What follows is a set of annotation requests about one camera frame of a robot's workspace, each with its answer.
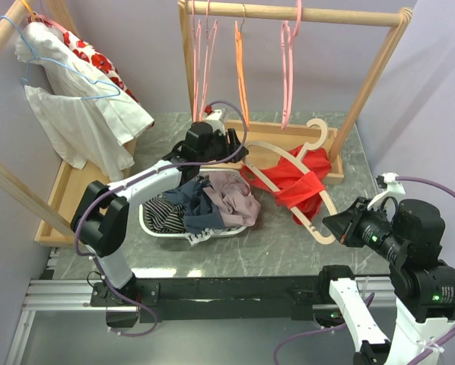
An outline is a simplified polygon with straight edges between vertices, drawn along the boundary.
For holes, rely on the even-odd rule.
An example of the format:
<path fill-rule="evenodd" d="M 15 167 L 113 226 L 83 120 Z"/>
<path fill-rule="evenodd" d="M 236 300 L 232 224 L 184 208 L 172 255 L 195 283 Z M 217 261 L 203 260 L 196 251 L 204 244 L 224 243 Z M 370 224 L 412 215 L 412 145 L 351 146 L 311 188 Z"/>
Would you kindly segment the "beige wooden hanger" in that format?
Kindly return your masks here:
<path fill-rule="evenodd" d="M 323 235 L 312 223 L 322 206 L 331 215 L 337 213 L 322 183 L 332 169 L 323 149 L 329 129 L 322 119 L 311 119 L 307 126 L 316 126 L 320 130 L 320 137 L 314 143 L 306 142 L 290 151 L 265 141 L 247 142 L 247 148 L 258 147 L 271 151 L 279 156 L 279 160 L 275 166 L 261 170 L 244 158 L 241 174 L 256 188 L 271 192 L 275 203 L 286 207 L 296 223 L 304 226 L 318 243 L 329 245 L 335 241 L 335 237 L 332 234 Z"/>

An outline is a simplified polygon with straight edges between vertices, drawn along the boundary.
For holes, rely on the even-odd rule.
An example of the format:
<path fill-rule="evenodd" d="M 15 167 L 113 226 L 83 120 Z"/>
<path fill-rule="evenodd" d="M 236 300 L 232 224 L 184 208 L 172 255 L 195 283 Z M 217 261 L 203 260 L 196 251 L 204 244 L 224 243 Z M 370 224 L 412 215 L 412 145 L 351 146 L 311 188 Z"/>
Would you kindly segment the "red tank top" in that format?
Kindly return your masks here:
<path fill-rule="evenodd" d="M 325 190 L 322 180 L 332 166 L 324 148 L 308 151 L 301 162 L 310 170 L 309 173 L 303 174 L 283 157 L 276 166 L 261 170 L 279 188 L 279 192 L 273 192 L 246 166 L 240 169 L 240 175 L 252 187 L 271 193 L 278 206 L 298 208 L 311 221 L 320 211 L 323 200 L 319 193 Z"/>

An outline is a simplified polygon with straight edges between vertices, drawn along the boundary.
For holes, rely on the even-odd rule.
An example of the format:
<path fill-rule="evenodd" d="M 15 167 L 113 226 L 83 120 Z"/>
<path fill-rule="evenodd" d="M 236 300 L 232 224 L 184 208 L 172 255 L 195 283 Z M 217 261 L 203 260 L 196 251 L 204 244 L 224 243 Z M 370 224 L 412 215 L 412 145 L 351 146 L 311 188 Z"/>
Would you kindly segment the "mauve tank top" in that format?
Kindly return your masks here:
<path fill-rule="evenodd" d="M 261 204 L 244 180 L 222 171 L 210 172 L 208 180 L 203 191 L 218 208 L 226 227 L 252 227 L 256 223 Z"/>

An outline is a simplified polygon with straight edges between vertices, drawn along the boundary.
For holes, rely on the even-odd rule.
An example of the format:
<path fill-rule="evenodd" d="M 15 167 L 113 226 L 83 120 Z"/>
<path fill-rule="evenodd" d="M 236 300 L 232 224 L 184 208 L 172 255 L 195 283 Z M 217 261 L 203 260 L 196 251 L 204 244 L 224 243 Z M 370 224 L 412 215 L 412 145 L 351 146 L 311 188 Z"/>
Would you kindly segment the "navy blue tank top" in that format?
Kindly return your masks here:
<path fill-rule="evenodd" d="M 189 182 L 163 192 L 163 196 L 173 205 L 185 208 L 183 225 L 187 232 L 200 234 L 204 230 L 223 230 L 224 221 L 216 204 L 204 191 L 210 187 L 208 179 L 197 176 Z"/>

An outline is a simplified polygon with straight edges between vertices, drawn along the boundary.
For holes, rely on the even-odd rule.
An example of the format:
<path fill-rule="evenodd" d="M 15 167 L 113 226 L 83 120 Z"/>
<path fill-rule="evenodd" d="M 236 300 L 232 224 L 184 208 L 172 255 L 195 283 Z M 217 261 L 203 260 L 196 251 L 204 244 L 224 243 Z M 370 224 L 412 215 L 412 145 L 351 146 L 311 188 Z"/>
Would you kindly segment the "white perforated plastic basket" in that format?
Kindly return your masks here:
<path fill-rule="evenodd" d="M 231 173 L 233 175 L 235 175 L 239 180 L 241 181 L 245 181 L 247 183 L 247 181 L 236 171 L 236 170 L 224 170 L 224 169 L 202 169 L 199 176 L 202 176 L 203 178 L 205 179 L 208 179 L 208 174 L 210 172 L 214 172 L 214 171 L 222 171 L 222 172 L 227 172 L 227 173 Z M 164 197 L 163 196 L 163 193 L 161 193 L 160 195 L 158 195 L 157 197 Z M 143 221 L 143 204 L 140 206 L 139 208 L 139 222 L 141 224 L 141 227 L 142 229 L 149 235 L 151 236 L 155 236 L 155 237 L 161 237 L 161 238 L 168 238 L 168 239 L 186 239 L 186 235 L 189 233 L 189 232 L 185 232 L 185 233 L 175 233 L 175 234 L 162 234 L 162 233 L 155 233 L 153 232 L 146 224 L 145 222 Z M 246 228 L 248 227 L 225 227 L 223 229 L 223 233 L 220 233 L 218 236 L 216 237 L 226 237 L 226 236 L 234 236 L 236 234 L 239 234 L 240 232 L 242 232 L 243 230 L 245 230 Z"/>

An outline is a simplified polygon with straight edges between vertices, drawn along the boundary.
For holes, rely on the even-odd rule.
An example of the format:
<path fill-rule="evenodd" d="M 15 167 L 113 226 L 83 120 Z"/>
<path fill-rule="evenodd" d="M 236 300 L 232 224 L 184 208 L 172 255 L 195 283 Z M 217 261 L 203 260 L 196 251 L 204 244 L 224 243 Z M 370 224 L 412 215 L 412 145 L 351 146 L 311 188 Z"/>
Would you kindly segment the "pink wire hanger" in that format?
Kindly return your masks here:
<path fill-rule="evenodd" d="M 196 21 L 196 4 L 191 1 L 192 5 L 192 41 L 193 41 L 193 113 L 192 121 L 197 122 L 199 117 L 199 32 L 202 29 Z"/>
<path fill-rule="evenodd" d="M 210 12 L 210 1 L 207 1 L 205 9 L 205 62 L 204 62 L 204 74 L 202 84 L 202 100 L 200 105 L 199 118 L 202 119 L 205 107 L 207 106 L 207 96 L 209 87 L 209 76 L 212 67 L 212 56 L 215 48 L 215 40 L 218 30 L 218 21 L 215 20 L 213 25 L 208 25 L 209 12 Z"/>

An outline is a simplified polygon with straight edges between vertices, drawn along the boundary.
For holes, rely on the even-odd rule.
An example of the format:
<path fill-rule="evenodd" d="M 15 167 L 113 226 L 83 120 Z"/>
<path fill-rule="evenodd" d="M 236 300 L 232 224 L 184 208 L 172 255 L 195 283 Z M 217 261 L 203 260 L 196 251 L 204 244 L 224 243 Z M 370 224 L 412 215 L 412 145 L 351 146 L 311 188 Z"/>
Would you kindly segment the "black striped tank top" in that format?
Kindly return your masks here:
<path fill-rule="evenodd" d="M 174 205 L 165 197 L 156 197 L 143 204 L 143 221 L 155 233 L 185 233 L 182 205 Z"/>

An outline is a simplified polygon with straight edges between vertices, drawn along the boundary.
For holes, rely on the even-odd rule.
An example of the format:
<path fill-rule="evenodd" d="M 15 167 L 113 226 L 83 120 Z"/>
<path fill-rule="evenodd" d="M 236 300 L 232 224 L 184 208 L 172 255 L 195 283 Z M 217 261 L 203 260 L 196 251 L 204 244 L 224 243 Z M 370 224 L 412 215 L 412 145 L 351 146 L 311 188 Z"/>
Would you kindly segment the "orange plastic hanger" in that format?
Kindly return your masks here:
<path fill-rule="evenodd" d="M 243 35 L 242 29 L 246 20 L 246 8 L 242 4 L 243 10 L 243 20 L 239 23 L 238 21 L 234 24 L 234 41 L 235 41 L 235 58 L 236 58 L 236 68 L 237 68 L 237 84 L 238 84 L 238 93 L 240 98 L 240 106 L 243 113 L 243 117 L 247 125 L 250 124 L 250 111 L 249 104 L 247 100 L 247 89 L 244 76 L 244 67 L 243 67 Z"/>

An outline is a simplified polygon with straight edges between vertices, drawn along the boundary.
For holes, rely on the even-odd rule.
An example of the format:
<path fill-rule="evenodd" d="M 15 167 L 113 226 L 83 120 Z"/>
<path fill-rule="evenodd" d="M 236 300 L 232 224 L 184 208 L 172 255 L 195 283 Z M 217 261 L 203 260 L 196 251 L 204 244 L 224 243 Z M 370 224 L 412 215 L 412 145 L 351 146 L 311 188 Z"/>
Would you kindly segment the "pink plastic hanger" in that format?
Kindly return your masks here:
<path fill-rule="evenodd" d="M 282 103 L 282 129 L 285 129 L 289 123 L 291 108 L 293 103 L 294 90 L 294 40 L 297 37 L 303 14 L 302 1 L 296 1 L 296 20 L 295 25 L 290 27 L 289 22 L 284 20 L 281 26 L 281 50 L 282 50 L 282 85 L 283 85 L 283 103 Z"/>

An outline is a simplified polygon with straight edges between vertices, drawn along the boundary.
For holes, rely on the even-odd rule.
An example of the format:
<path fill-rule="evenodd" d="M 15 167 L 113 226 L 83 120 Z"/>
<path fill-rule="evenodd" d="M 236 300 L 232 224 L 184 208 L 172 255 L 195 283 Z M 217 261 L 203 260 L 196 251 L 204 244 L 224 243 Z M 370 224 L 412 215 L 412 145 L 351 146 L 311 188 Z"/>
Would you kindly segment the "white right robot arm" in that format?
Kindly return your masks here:
<path fill-rule="evenodd" d="M 355 346 L 353 363 L 435 364 L 437 341 L 455 324 L 455 269 L 439 258 L 444 220 L 435 206 L 417 199 L 396 203 L 391 219 L 369 204 L 359 197 L 323 224 L 343 246 L 367 246 L 388 262 L 397 308 L 393 337 L 379 330 L 348 267 L 324 267 L 318 296 L 341 310 Z"/>

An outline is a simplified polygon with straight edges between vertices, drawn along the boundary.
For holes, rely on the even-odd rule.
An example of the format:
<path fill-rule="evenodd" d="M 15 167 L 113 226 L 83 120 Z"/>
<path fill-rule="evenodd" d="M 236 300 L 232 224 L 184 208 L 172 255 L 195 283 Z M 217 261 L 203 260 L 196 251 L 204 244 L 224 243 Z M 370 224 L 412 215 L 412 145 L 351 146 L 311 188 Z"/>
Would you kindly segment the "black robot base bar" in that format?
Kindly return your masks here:
<path fill-rule="evenodd" d="M 239 278 L 138 278 L 128 297 L 140 299 L 160 322 L 191 319 L 313 319 L 317 305 L 333 304 L 329 283 L 355 279 L 345 265 L 318 275 Z"/>

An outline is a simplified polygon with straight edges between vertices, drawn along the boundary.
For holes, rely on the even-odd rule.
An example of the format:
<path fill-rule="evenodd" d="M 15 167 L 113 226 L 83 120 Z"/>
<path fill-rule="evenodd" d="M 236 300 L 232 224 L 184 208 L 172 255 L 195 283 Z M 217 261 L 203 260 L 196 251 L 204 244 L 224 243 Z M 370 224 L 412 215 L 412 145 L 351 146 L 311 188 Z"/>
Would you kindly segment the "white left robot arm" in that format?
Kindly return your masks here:
<path fill-rule="evenodd" d="M 130 208 L 181 186 L 201 166 L 240 161 L 247 156 L 246 139 L 234 129 L 224 132 L 210 122 L 196 122 L 154 166 L 112 185 L 94 181 L 87 186 L 71 222 L 75 253 L 94 260 L 118 305 L 130 304 L 136 295 L 135 276 L 121 249 Z"/>

